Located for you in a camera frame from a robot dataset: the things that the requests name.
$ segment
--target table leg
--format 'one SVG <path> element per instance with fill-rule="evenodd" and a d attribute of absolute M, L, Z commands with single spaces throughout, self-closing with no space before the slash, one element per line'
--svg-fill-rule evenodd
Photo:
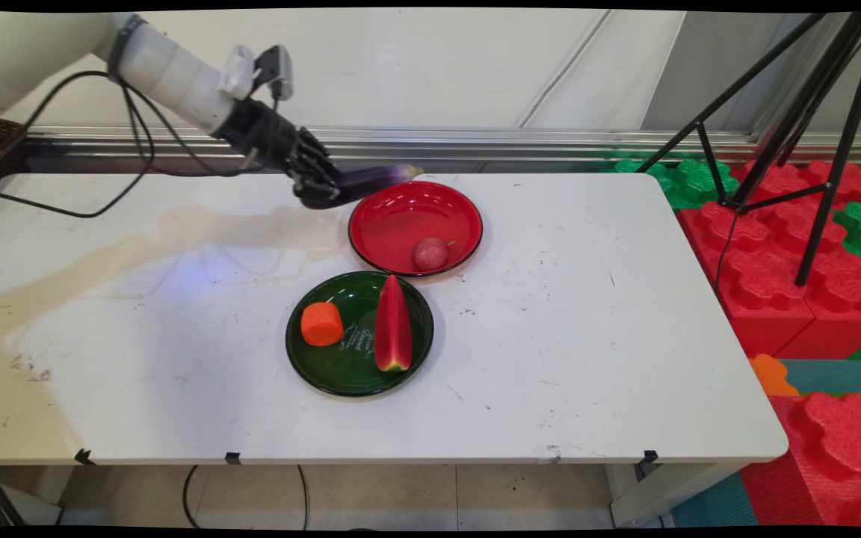
<path fill-rule="evenodd" d="M 745 463 L 668 463 L 629 487 L 627 480 L 614 484 L 611 478 L 613 525 L 641 527 L 745 466 Z M 608 469 L 608 476 L 626 476 L 621 467 L 625 466 Z"/>

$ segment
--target tripod leg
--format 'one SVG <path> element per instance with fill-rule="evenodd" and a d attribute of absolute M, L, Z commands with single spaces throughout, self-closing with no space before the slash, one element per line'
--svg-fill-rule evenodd
<path fill-rule="evenodd" d="M 861 41 L 859 41 L 859 44 L 855 46 L 852 53 L 848 55 L 846 61 L 843 62 L 842 68 L 835 72 L 830 81 L 823 85 L 819 94 L 817 94 L 815 99 L 812 100 L 809 109 L 806 110 L 806 116 L 803 116 L 802 122 L 800 122 L 800 125 L 796 127 L 796 132 L 794 132 L 792 137 L 789 138 L 789 143 L 787 143 L 785 149 L 783 149 L 782 156 L 780 156 L 776 166 L 783 167 L 786 165 L 786 161 L 789 160 L 789 156 L 792 155 L 793 150 L 796 149 L 796 144 L 799 143 L 799 140 L 803 137 L 803 133 L 806 132 L 807 127 L 809 127 L 810 120 L 812 120 L 812 117 L 816 115 L 816 111 L 819 110 L 819 105 L 822 105 L 823 99 L 826 99 L 826 95 L 830 92 L 830 89 L 833 89 L 833 85 L 838 81 L 839 76 L 846 71 L 848 64 L 850 64 L 852 58 L 855 57 L 860 49 Z"/>
<path fill-rule="evenodd" d="M 846 119 L 846 126 L 843 127 L 839 147 L 836 149 L 833 168 L 831 168 L 830 177 L 827 180 L 828 188 L 826 193 L 823 193 L 823 199 L 819 204 L 819 211 L 816 212 L 816 221 L 813 222 L 812 232 L 809 233 L 809 242 L 806 242 L 806 252 L 803 254 L 803 261 L 800 263 L 799 272 L 796 273 L 796 286 L 805 286 L 806 281 L 809 279 L 812 260 L 816 257 L 816 249 L 819 247 L 819 241 L 823 236 L 823 229 L 826 228 L 826 221 L 830 217 L 830 209 L 833 207 L 833 199 L 836 197 L 836 191 L 843 176 L 843 167 L 846 166 L 848 153 L 852 149 L 852 140 L 855 139 L 859 120 L 861 120 L 861 78 L 859 78 L 859 86 L 855 90 L 855 96 L 852 98 L 852 106 Z"/>
<path fill-rule="evenodd" d="M 800 22 L 799 26 L 793 28 L 793 31 L 790 31 L 790 33 L 787 34 L 782 41 L 779 41 L 779 43 L 777 43 L 775 47 L 773 47 L 769 52 L 766 52 L 766 54 L 763 55 L 763 57 L 760 58 L 759 61 L 757 61 L 753 65 L 753 67 L 749 68 L 749 71 L 745 72 L 742 76 L 739 76 L 739 78 L 737 78 L 737 81 L 733 82 L 730 87 L 725 89 L 720 96 L 714 99 L 714 101 L 711 102 L 710 105 L 703 109 L 703 112 L 697 114 L 696 118 L 693 118 L 690 123 L 687 123 L 687 125 L 683 127 L 683 129 L 681 129 L 679 133 L 676 133 L 676 135 L 674 135 L 672 139 L 670 139 L 670 142 L 667 142 L 663 145 L 663 147 L 660 147 L 660 149 L 656 151 L 656 154 L 653 154 L 653 157 L 650 157 L 648 160 L 646 160 L 646 163 L 643 163 L 643 166 L 637 168 L 636 171 L 638 171 L 639 173 L 645 173 L 645 171 L 649 170 L 649 167 L 652 167 L 654 164 L 656 164 L 657 161 L 662 159 L 664 155 L 669 153 L 671 149 L 676 147 L 676 145 L 680 143 L 680 140 L 683 140 L 684 137 L 687 137 L 687 135 L 692 133 L 693 129 L 697 127 L 697 122 L 703 122 L 704 120 L 709 118 L 710 115 L 712 115 L 714 112 L 717 111 L 717 109 L 720 108 L 720 106 L 722 106 L 725 102 L 729 101 L 731 96 L 734 96 L 735 93 L 741 90 L 747 82 L 752 81 L 754 76 L 758 75 L 759 72 L 765 69 L 767 65 L 772 64 L 772 61 L 774 61 L 774 59 L 778 58 L 779 55 L 783 53 L 783 51 L 792 46 L 792 44 L 795 43 L 796 40 L 799 40 L 799 38 L 802 37 L 802 35 L 805 34 L 807 30 L 815 26 L 815 24 L 819 22 L 824 16 L 826 16 L 825 13 L 813 13 L 809 15 L 806 20 Z"/>
<path fill-rule="evenodd" d="M 732 201 L 735 204 L 745 205 L 749 202 L 756 191 L 756 187 L 765 177 L 766 170 L 769 170 L 770 164 L 776 158 L 776 153 L 785 146 L 793 127 L 799 123 L 803 113 L 806 112 L 806 106 L 816 97 L 816 93 L 833 72 L 833 68 L 838 67 L 842 58 L 846 58 L 850 54 L 857 44 L 859 35 L 861 35 L 861 11 L 850 14 L 846 23 L 840 28 L 839 34 L 833 38 L 833 43 L 823 54 L 823 58 L 820 58 L 819 64 L 816 64 L 816 68 L 803 83 L 803 88 L 800 89 L 799 94 L 793 99 L 792 105 L 786 110 L 786 115 L 776 127 L 773 137 L 763 147 L 759 157 L 756 157 L 756 163 L 752 170 L 749 170 L 742 185 L 732 195 Z"/>

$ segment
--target watermelon slice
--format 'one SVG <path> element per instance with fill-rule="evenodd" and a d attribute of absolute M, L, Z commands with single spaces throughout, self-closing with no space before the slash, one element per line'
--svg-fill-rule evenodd
<path fill-rule="evenodd" d="M 380 371 L 404 371 L 410 368 L 413 347 L 410 344 L 410 316 L 404 290 L 394 275 L 380 290 L 377 300 L 377 323 L 374 326 L 374 359 Z"/>

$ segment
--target orange foam block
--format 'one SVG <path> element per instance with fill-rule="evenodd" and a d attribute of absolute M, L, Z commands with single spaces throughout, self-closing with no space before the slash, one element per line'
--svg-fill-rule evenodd
<path fill-rule="evenodd" d="M 789 381 L 786 381 L 789 370 L 779 360 L 761 353 L 750 358 L 749 364 L 752 365 L 753 371 L 756 372 L 759 384 L 762 385 L 762 389 L 766 392 L 767 396 L 799 395 L 799 391 L 793 385 L 790 385 Z"/>

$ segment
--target white floor tile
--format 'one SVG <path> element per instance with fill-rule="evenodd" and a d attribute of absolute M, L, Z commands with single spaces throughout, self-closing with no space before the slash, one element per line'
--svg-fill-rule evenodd
<path fill-rule="evenodd" d="M 461 531 L 613 528 L 604 466 L 458 466 Z"/>
<path fill-rule="evenodd" d="M 204 470 L 208 472 L 197 476 Z M 198 480 L 204 494 L 189 505 L 200 527 L 284 531 L 303 525 L 304 491 L 297 466 L 201 467 L 191 479 Z"/>
<path fill-rule="evenodd" d="M 195 473 L 188 498 L 197 501 L 204 480 Z M 62 525 L 190 527 L 182 486 L 191 466 L 83 466 L 62 495 Z"/>
<path fill-rule="evenodd" d="M 455 531 L 453 466 L 305 466 L 311 531 Z"/>

